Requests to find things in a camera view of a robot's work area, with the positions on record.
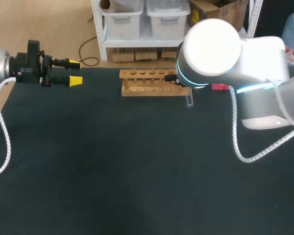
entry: wooden test tube rack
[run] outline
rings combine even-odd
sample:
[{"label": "wooden test tube rack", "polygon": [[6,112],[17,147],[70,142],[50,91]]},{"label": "wooden test tube rack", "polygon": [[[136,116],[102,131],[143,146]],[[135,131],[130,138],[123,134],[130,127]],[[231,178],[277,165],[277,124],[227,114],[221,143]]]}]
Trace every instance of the wooden test tube rack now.
[{"label": "wooden test tube rack", "polygon": [[168,74],[175,74],[175,70],[121,70],[122,96],[189,95],[189,88],[166,82]]}]

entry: white storage box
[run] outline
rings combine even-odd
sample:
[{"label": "white storage box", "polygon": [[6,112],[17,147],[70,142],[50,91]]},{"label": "white storage box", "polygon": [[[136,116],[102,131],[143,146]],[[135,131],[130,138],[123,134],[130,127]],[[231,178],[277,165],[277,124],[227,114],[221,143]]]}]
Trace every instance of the white storage box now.
[{"label": "white storage box", "polygon": [[138,39],[140,37],[141,14],[144,0],[132,0],[132,12],[105,12],[105,23],[111,39]]},{"label": "white storage box", "polygon": [[147,0],[153,37],[160,40],[183,39],[190,12],[188,0]]}]

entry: black cable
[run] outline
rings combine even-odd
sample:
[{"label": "black cable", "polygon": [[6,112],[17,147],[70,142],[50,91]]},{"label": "black cable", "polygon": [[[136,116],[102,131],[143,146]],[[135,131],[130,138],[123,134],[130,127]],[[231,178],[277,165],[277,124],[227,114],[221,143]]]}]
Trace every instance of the black cable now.
[{"label": "black cable", "polygon": [[88,23],[91,22],[94,19],[94,16],[88,19]]},{"label": "black cable", "polygon": [[[94,17],[89,18],[87,22],[91,22],[91,21],[93,20],[93,18],[94,18]],[[94,57],[94,56],[90,56],[90,57],[87,57],[87,58],[82,59],[82,56],[81,56],[81,54],[80,54],[80,51],[82,50],[82,47],[83,47],[86,43],[88,43],[89,41],[91,41],[91,40],[93,40],[93,39],[95,39],[95,38],[97,38],[97,36],[95,36],[95,37],[93,37],[93,38],[90,38],[90,39],[86,40],[85,42],[82,43],[82,45],[80,45],[80,47],[79,47],[79,49],[78,49],[78,55],[79,55],[79,59],[80,59],[79,62],[82,62],[84,65],[87,65],[87,66],[96,66],[96,65],[99,64],[99,62],[100,62],[100,60],[99,60],[97,57]],[[95,64],[86,64],[84,61],[85,61],[85,60],[88,60],[88,59],[96,59],[97,62],[96,62]]]}]

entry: white shelf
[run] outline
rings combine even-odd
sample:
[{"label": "white shelf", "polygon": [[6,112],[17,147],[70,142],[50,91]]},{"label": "white shelf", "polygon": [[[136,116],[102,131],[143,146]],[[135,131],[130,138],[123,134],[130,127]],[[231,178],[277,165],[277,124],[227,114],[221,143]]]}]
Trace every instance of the white shelf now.
[{"label": "white shelf", "polygon": [[178,47],[183,39],[179,40],[157,40],[152,36],[151,21],[148,17],[141,18],[141,36],[139,39],[111,39],[109,34],[105,35],[103,42],[105,47]]}]

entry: red object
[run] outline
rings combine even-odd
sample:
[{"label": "red object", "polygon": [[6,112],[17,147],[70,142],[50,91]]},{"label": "red object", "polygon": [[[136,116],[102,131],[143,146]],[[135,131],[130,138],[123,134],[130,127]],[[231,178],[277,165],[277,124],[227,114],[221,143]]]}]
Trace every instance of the red object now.
[{"label": "red object", "polygon": [[221,83],[213,83],[211,84],[211,88],[217,91],[225,91],[229,89],[229,86]]}]

